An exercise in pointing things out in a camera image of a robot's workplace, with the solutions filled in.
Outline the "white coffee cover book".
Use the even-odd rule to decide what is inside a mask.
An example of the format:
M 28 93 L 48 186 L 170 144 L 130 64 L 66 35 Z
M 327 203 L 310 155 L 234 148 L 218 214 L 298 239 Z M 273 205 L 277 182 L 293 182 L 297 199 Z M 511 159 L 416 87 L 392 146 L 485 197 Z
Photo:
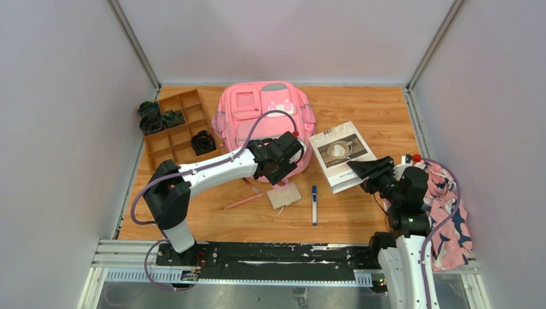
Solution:
M 310 144 L 334 194 L 363 183 L 349 161 L 377 159 L 352 121 L 311 136 Z

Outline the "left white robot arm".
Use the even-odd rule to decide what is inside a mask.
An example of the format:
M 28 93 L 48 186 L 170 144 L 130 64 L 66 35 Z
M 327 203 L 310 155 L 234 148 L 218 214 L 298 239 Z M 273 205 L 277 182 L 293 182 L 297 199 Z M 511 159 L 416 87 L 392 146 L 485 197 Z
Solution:
M 237 150 L 206 161 L 176 165 L 164 161 L 141 196 L 153 216 L 153 224 L 173 248 L 182 266 L 197 258 L 196 241 L 187 223 L 189 203 L 201 192 L 240 178 L 264 177 L 277 185 L 294 171 L 306 147 L 289 131 L 277 138 L 249 140 Z

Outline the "pink school backpack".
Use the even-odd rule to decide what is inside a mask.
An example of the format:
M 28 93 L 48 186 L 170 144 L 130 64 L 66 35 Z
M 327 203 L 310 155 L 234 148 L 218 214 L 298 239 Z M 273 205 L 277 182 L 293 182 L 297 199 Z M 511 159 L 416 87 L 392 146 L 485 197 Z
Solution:
M 297 132 L 305 153 L 284 180 L 302 173 L 309 165 L 310 137 L 316 118 L 307 96 L 289 82 L 247 82 L 228 87 L 221 95 L 211 120 L 213 131 L 224 141 L 227 156 L 234 156 L 247 139 L 277 138 Z

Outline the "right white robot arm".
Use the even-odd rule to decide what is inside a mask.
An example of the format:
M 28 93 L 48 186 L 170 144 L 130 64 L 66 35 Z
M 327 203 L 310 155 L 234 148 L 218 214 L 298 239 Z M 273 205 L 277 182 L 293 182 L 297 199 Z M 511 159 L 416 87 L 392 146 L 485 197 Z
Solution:
M 423 210 L 429 175 L 411 163 L 387 156 L 349 161 L 364 192 L 386 200 L 390 232 L 370 239 L 368 260 L 383 271 L 392 308 L 438 308 L 431 266 L 431 223 Z

